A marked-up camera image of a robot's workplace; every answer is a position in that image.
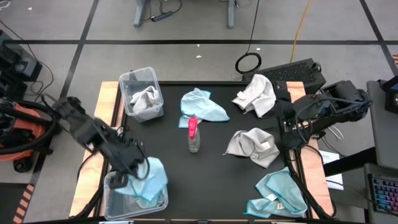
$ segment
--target table leg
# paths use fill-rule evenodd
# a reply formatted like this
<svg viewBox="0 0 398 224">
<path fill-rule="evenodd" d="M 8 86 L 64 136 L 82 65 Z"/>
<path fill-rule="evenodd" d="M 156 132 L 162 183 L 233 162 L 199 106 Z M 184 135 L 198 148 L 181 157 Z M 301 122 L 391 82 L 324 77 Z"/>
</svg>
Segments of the table leg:
<svg viewBox="0 0 398 224">
<path fill-rule="evenodd" d="M 234 27 L 235 18 L 235 0 L 228 1 L 228 28 L 232 29 Z"/>
<path fill-rule="evenodd" d="M 134 16 L 134 27 L 139 27 L 142 23 L 142 16 L 144 15 L 145 4 L 147 0 L 136 0 L 137 9 L 136 15 Z"/>
<path fill-rule="evenodd" d="M 377 164 L 376 150 L 374 147 L 363 150 L 351 156 L 344 157 L 334 162 L 323 165 L 325 176 L 340 174 L 349 170 L 363 167 L 365 163 Z"/>
</svg>

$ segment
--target white cable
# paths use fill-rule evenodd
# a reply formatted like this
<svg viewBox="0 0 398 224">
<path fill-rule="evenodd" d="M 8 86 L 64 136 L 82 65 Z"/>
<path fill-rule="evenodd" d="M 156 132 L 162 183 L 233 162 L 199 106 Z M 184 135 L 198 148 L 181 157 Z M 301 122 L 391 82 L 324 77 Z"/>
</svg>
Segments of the white cable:
<svg viewBox="0 0 398 224">
<path fill-rule="evenodd" d="M 5 6 L 0 6 L 0 11 L 1 11 L 1 9 L 4 9 L 4 8 L 6 8 L 6 7 L 8 7 L 8 6 L 10 5 L 10 1 L 1 1 L 1 2 L 0 2 L 0 5 L 1 5 L 2 3 L 4 3 L 4 2 L 6 2 L 7 4 L 6 4 Z"/>
<path fill-rule="evenodd" d="M 339 140 L 343 140 L 343 139 L 344 139 L 343 133 L 341 133 L 341 131 L 340 131 L 336 126 L 332 125 L 331 127 L 334 127 L 334 128 L 336 129 L 336 131 L 339 132 L 339 134 L 340 134 L 341 137 L 339 137 L 330 127 L 328 128 L 329 131 L 330 131 L 331 133 L 333 133 L 333 134 L 336 136 L 336 138 L 338 138 Z"/>
</svg>

